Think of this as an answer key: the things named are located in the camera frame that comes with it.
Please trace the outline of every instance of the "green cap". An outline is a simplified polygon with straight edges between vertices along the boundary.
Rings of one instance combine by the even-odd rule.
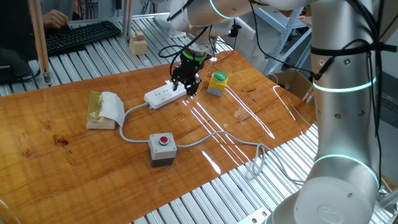
[[[222,72],[222,71],[215,72],[214,77],[216,79],[218,79],[219,81],[224,81],[228,78],[228,76],[225,74],[225,72]]]

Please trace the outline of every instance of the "power strip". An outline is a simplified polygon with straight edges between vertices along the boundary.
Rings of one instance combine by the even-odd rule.
[[[173,83],[168,83],[146,93],[144,100],[149,103],[149,108],[158,109],[186,94],[187,91],[182,83],[178,83],[178,88],[175,91],[173,91]]]

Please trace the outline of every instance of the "tissue box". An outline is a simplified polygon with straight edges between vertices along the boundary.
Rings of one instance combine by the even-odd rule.
[[[102,107],[101,92],[90,92],[87,109],[87,129],[115,129],[116,122],[100,116]]]

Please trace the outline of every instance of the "keyboard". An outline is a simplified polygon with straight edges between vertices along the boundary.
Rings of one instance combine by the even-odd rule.
[[[47,53],[48,55],[54,55],[57,52],[70,49],[77,45],[88,44],[120,33],[120,29],[110,21],[103,21],[50,34],[45,37]]]

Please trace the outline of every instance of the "wooden tabletop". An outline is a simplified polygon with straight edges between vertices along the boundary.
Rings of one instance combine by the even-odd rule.
[[[222,97],[206,92],[217,70],[229,76]],[[225,130],[273,148],[315,120],[311,106],[237,52],[215,66],[207,61],[200,76],[196,97],[134,111],[125,135],[148,139],[171,132],[177,144],[190,144]],[[169,79],[163,65],[1,97],[0,199],[21,223],[126,224],[254,158],[255,147],[220,134],[179,149],[172,166],[153,169],[148,145],[124,141],[118,129],[86,129],[90,91],[116,93],[128,110]]]

